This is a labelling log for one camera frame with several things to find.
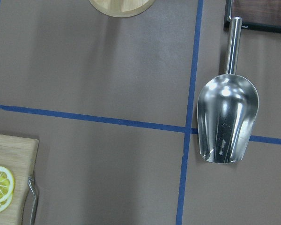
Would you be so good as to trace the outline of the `steel scoop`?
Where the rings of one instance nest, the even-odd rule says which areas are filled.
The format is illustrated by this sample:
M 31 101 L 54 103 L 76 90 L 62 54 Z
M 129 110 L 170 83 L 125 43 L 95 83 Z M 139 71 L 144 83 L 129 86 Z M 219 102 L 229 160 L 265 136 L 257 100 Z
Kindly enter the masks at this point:
M 259 110 L 255 86 L 236 74 L 241 28 L 242 18 L 233 17 L 225 73 L 202 88 L 197 102 L 200 154 L 211 163 L 242 160 Z

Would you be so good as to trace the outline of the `wooden cup tree stand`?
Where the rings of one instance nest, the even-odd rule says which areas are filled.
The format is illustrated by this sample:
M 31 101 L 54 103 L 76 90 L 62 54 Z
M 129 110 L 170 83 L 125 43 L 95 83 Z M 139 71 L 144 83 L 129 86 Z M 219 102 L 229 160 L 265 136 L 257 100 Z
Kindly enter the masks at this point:
M 139 15 L 150 8 L 155 0 L 90 0 L 101 13 L 117 18 Z

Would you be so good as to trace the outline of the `bamboo cutting board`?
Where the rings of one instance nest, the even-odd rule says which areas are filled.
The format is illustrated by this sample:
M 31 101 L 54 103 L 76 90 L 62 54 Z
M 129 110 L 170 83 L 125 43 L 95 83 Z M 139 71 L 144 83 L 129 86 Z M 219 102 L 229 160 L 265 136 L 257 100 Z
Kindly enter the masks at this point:
M 0 135 L 0 166 L 8 169 L 14 178 L 14 188 L 8 198 L 1 197 L 5 209 L 0 212 L 0 225 L 21 225 L 28 192 L 32 192 L 33 203 L 30 225 L 35 224 L 38 192 L 35 185 L 34 167 L 39 140 L 9 135 Z

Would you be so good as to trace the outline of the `top lemon slice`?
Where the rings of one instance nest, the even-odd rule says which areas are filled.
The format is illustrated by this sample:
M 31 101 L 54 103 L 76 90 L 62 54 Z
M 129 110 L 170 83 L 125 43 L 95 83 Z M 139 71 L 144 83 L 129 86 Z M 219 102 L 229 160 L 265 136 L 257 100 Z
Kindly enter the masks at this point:
M 15 188 L 15 179 L 12 172 L 0 166 L 0 202 L 7 200 Z

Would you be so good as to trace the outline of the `dark wooden tray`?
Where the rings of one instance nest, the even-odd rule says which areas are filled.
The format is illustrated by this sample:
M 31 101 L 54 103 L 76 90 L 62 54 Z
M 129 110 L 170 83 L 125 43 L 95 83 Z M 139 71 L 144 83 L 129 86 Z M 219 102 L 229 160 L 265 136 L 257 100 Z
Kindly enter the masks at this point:
M 281 0 L 227 0 L 224 27 L 233 17 L 242 18 L 242 28 L 281 33 Z

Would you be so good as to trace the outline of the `under lemon slice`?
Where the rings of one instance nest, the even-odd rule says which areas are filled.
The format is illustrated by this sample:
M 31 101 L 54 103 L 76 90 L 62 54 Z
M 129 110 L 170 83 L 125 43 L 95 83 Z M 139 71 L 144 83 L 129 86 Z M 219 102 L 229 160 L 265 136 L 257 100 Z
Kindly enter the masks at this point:
M 0 202 L 0 212 L 4 211 L 12 202 L 13 194 L 11 194 L 6 200 Z

